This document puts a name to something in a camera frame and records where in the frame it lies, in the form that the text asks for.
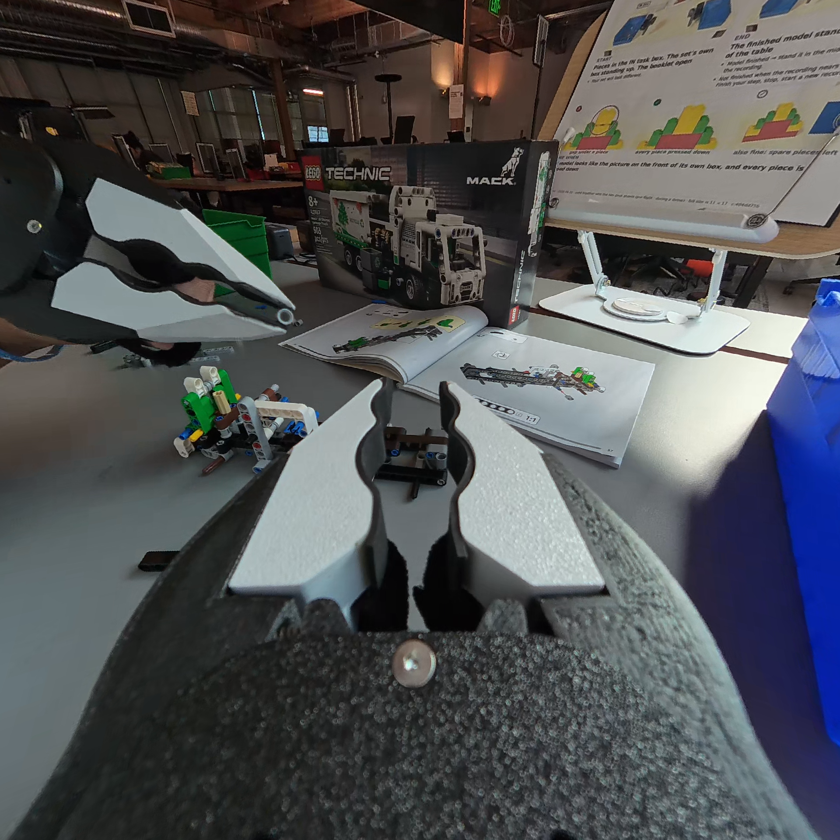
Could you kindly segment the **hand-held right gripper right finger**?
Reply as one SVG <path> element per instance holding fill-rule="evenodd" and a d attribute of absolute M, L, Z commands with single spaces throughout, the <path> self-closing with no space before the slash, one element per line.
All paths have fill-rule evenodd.
<path fill-rule="evenodd" d="M 439 403 L 455 481 L 436 544 L 436 618 L 479 621 L 495 601 L 602 596 L 605 578 L 542 451 L 453 382 Z"/>

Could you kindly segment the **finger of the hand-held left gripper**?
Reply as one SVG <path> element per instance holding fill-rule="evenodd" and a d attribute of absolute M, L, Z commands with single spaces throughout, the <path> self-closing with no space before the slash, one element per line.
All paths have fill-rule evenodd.
<path fill-rule="evenodd" d="M 109 266 L 89 261 L 56 281 L 51 305 L 163 343 L 249 341 L 286 332 L 280 323 L 268 324 L 217 303 L 190 301 L 173 290 L 133 289 Z"/>
<path fill-rule="evenodd" d="M 205 269 L 245 297 L 282 311 L 295 308 L 268 276 L 185 209 L 98 178 L 87 196 L 87 211 L 95 233 L 123 253 L 129 244 L 146 250 L 157 246 L 196 276 Z"/>

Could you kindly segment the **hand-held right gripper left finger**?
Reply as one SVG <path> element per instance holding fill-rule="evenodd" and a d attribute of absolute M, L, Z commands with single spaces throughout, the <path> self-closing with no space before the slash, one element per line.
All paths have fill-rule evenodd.
<path fill-rule="evenodd" d="M 363 593 L 382 584 L 387 538 L 375 474 L 385 462 L 391 383 L 373 381 L 290 452 L 228 588 L 335 601 L 352 629 Z"/>

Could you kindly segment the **lego truck chassis model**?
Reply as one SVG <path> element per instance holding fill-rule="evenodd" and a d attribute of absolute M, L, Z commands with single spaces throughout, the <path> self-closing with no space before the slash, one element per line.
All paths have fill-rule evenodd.
<path fill-rule="evenodd" d="M 173 441 L 184 459 L 200 454 L 208 459 L 208 475 L 238 453 L 250 459 L 255 474 L 290 451 L 319 427 L 319 414 L 303 403 L 290 402 L 273 384 L 257 397 L 240 395 L 228 373 L 203 365 L 198 376 L 184 380 L 181 405 L 186 425 Z M 385 462 L 376 478 L 411 485 L 415 499 L 421 486 L 444 487 L 448 482 L 448 436 L 441 428 L 409 434 L 387 425 L 383 434 Z"/>

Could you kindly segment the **person's left forearm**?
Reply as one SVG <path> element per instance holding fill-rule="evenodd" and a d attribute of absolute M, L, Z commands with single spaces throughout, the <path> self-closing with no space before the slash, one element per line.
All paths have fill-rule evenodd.
<path fill-rule="evenodd" d="M 65 344 L 59 339 L 27 332 L 1 318 L 1 368 L 20 360 L 53 358 Z"/>

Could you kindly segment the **open lego instruction booklet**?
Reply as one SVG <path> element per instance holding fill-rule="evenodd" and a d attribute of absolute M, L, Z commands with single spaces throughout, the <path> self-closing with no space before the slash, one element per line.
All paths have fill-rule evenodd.
<path fill-rule="evenodd" d="M 524 434 L 621 465 L 655 366 L 491 327 L 469 306 L 371 304 L 281 345 L 438 400 L 455 383 Z"/>

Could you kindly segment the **black lego set box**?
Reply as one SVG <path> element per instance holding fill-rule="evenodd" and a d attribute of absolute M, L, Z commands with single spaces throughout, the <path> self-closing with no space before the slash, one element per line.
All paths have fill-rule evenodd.
<path fill-rule="evenodd" d="M 323 146 L 299 153 L 321 283 L 412 310 L 529 314 L 556 140 Z"/>

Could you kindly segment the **green plastic bin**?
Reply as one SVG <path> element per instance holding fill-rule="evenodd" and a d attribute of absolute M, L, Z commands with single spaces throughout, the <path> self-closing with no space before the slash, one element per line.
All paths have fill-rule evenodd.
<path fill-rule="evenodd" d="M 272 280 L 263 216 L 204 208 L 203 221 Z"/>

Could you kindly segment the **black floor lamp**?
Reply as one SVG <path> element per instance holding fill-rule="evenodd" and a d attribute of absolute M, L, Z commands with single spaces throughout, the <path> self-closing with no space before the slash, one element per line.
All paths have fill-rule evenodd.
<path fill-rule="evenodd" d="M 383 72 L 377 74 L 374 79 L 377 82 L 385 85 L 385 104 L 387 109 L 388 122 L 388 143 L 393 144 L 394 141 L 394 121 L 392 110 L 392 85 L 402 80 L 402 75 L 399 73 Z"/>

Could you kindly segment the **blue plastic bin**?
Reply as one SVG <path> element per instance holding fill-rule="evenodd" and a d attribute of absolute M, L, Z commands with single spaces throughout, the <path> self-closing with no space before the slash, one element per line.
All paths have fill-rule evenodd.
<path fill-rule="evenodd" d="M 828 736 L 839 743 L 839 280 L 826 278 L 767 413 Z"/>

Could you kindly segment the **printed instruction sheet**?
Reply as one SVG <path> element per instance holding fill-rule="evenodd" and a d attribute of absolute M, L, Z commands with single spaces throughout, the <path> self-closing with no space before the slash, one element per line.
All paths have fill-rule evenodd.
<path fill-rule="evenodd" d="M 614 2 L 554 138 L 549 216 L 767 243 L 838 140 L 838 1 Z"/>

